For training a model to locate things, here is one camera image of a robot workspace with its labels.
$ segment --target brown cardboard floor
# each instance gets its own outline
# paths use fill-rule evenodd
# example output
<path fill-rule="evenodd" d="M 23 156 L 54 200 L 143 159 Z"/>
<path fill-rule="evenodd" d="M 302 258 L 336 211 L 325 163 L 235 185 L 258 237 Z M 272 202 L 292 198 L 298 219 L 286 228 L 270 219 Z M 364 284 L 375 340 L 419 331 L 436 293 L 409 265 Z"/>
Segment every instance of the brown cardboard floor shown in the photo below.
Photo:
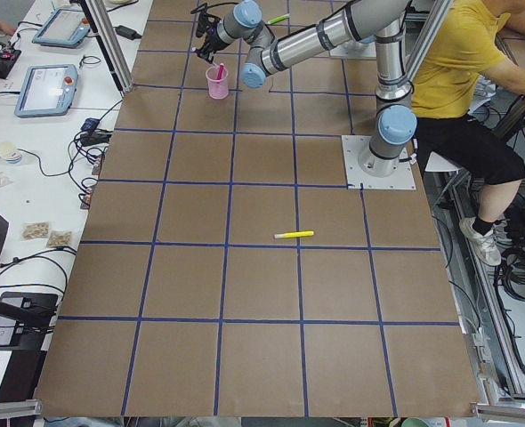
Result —
<path fill-rule="evenodd" d="M 417 191 L 345 188 L 340 135 L 372 133 L 375 63 L 320 55 L 251 90 L 236 43 L 215 101 L 190 53 L 194 6 L 152 6 L 36 391 L 44 415 L 469 415 L 418 175 Z M 291 12 L 280 36 L 332 7 L 262 2 L 267 19 Z M 290 230 L 315 236 L 273 239 Z"/>

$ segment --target tablet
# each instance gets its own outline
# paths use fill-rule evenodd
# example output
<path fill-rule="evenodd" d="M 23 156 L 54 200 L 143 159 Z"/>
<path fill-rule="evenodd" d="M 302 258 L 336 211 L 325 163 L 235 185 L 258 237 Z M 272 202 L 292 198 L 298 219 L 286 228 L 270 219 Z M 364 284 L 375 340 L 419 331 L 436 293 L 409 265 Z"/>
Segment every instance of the tablet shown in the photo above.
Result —
<path fill-rule="evenodd" d="M 73 102 L 77 80 L 77 68 L 71 64 L 29 67 L 15 106 L 15 115 L 64 115 Z"/>
<path fill-rule="evenodd" d="M 74 48 L 81 44 L 90 30 L 82 10 L 59 8 L 33 36 L 33 43 L 43 46 Z"/>

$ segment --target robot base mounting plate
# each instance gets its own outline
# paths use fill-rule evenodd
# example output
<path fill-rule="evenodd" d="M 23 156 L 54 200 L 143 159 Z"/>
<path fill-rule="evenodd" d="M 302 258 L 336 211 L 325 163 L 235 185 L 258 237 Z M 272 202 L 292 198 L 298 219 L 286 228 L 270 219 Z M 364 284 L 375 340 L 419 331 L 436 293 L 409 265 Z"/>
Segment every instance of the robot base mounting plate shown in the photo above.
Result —
<path fill-rule="evenodd" d="M 416 189 L 413 171 L 409 162 L 398 163 L 395 171 L 380 178 L 365 172 L 359 166 L 358 155 L 369 144 L 370 136 L 342 135 L 343 161 L 348 189 Z M 403 149 L 400 158 L 407 158 Z"/>

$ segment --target black shorts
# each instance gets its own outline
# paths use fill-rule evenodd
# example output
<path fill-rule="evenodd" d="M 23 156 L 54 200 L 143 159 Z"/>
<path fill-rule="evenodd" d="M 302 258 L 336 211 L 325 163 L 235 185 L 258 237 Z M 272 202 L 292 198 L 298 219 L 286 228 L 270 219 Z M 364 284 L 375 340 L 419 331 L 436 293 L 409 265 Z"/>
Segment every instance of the black shorts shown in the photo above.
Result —
<path fill-rule="evenodd" d="M 525 165 L 511 147 L 472 116 L 419 118 L 416 128 L 417 161 L 424 173 L 432 151 L 461 165 L 487 184 L 525 178 Z"/>

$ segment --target pink cup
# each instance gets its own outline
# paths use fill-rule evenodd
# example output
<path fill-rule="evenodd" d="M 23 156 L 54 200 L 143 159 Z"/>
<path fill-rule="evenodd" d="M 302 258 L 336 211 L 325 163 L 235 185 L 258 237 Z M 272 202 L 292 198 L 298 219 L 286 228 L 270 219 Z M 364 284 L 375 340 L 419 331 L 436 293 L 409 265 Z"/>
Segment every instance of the pink cup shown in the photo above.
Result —
<path fill-rule="evenodd" d="M 209 67 L 206 71 L 209 96 L 214 100 L 222 100 L 229 94 L 229 71 L 223 68 L 221 78 L 217 78 L 219 67 Z"/>

